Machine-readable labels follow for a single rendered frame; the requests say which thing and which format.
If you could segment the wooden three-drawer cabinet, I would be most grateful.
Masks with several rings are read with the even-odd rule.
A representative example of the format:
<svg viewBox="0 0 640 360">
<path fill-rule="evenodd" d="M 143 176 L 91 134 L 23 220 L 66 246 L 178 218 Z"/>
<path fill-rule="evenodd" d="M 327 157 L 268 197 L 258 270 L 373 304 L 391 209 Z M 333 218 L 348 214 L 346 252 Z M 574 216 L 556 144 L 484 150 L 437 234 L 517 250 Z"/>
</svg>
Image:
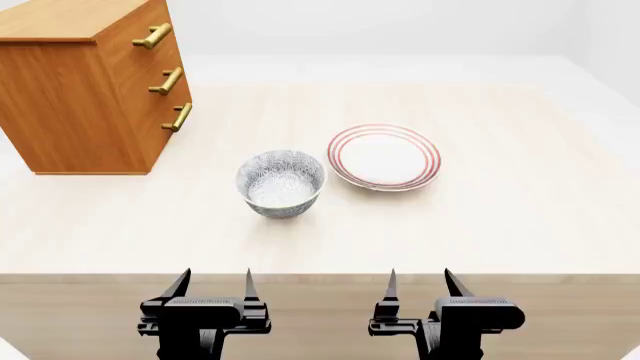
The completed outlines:
<svg viewBox="0 0 640 360">
<path fill-rule="evenodd" d="M 0 128 L 33 173 L 145 174 L 97 35 L 148 0 L 27 0 L 0 11 Z"/>
</svg>

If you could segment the white plate with red rings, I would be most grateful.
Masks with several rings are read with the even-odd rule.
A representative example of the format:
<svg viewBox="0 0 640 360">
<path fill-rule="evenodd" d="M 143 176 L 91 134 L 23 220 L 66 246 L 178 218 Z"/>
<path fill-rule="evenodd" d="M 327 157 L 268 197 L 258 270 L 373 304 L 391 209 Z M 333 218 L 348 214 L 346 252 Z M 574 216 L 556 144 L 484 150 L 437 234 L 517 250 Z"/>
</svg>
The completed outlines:
<svg viewBox="0 0 640 360">
<path fill-rule="evenodd" d="M 368 123 L 345 128 L 327 147 L 330 167 L 341 179 L 372 191 L 422 188 L 438 176 L 437 147 L 411 128 Z"/>
</svg>

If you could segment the wooden drawer front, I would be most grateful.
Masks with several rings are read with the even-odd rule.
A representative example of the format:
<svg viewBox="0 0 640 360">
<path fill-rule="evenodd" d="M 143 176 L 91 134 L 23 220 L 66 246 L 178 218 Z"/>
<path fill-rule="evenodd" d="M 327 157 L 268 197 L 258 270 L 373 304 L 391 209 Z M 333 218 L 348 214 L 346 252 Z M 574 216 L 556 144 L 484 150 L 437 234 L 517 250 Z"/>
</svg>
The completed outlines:
<svg viewBox="0 0 640 360">
<path fill-rule="evenodd" d="M 150 35 L 150 26 L 170 23 L 172 32 L 153 50 L 132 45 Z M 148 0 L 97 35 L 102 57 L 119 89 L 129 89 L 137 74 L 150 68 L 181 66 L 173 24 L 165 0 Z"/>
<path fill-rule="evenodd" d="M 161 155 L 174 132 L 161 128 L 164 123 L 172 123 L 178 113 L 174 106 L 192 103 L 185 71 L 168 95 L 149 92 L 150 86 L 160 86 L 166 80 L 162 72 L 173 68 L 150 68 L 137 74 L 128 89 L 125 99 L 129 110 L 133 131 L 145 161 L 144 172 L 148 173 Z"/>
<path fill-rule="evenodd" d="M 168 133 L 192 101 L 175 35 L 162 26 L 156 31 L 160 34 L 136 26 L 118 32 L 104 47 L 126 113 L 145 134 Z"/>
</svg>

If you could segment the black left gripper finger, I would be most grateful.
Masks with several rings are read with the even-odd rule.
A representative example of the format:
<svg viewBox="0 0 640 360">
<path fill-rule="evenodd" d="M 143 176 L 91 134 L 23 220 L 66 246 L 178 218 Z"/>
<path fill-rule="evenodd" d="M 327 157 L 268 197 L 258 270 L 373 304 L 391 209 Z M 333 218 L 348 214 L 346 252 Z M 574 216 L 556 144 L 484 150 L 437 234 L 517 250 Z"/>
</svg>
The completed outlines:
<svg viewBox="0 0 640 360">
<path fill-rule="evenodd" d="M 171 300 L 176 297 L 185 296 L 190 284 L 190 278 L 191 269 L 186 269 L 185 272 L 183 272 L 182 275 L 180 275 L 179 278 L 177 278 L 177 280 L 162 293 L 160 299 Z"/>
<path fill-rule="evenodd" d="M 254 284 L 251 269 L 247 269 L 245 278 L 245 301 L 259 301 L 259 296 Z"/>
</svg>

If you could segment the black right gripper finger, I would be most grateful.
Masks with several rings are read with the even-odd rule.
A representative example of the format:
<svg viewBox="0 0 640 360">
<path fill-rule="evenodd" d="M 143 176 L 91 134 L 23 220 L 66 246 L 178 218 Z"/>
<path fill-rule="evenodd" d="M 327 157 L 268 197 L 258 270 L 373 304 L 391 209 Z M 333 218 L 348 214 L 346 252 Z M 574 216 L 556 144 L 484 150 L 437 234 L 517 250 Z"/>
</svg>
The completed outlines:
<svg viewBox="0 0 640 360">
<path fill-rule="evenodd" d="M 446 286 L 451 297 L 474 297 L 475 295 L 448 268 L 444 269 Z"/>
<path fill-rule="evenodd" d="M 383 302 L 397 302 L 397 277 L 395 269 L 392 269 L 390 278 L 388 281 L 388 286 L 383 297 Z"/>
</svg>

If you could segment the grey patterned ceramic bowl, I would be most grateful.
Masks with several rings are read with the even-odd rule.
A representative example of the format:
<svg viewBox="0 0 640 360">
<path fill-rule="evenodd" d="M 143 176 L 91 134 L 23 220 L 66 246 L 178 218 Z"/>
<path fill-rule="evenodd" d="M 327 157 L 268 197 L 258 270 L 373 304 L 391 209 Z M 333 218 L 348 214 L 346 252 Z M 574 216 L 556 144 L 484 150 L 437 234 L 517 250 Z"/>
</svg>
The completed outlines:
<svg viewBox="0 0 640 360">
<path fill-rule="evenodd" d="M 326 181 L 326 170 L 311 155 L 271 150 L 248 158 L 235 183 L 245 203 L 267 218 L 293 218 L 310 209 Z"/>
</svg>

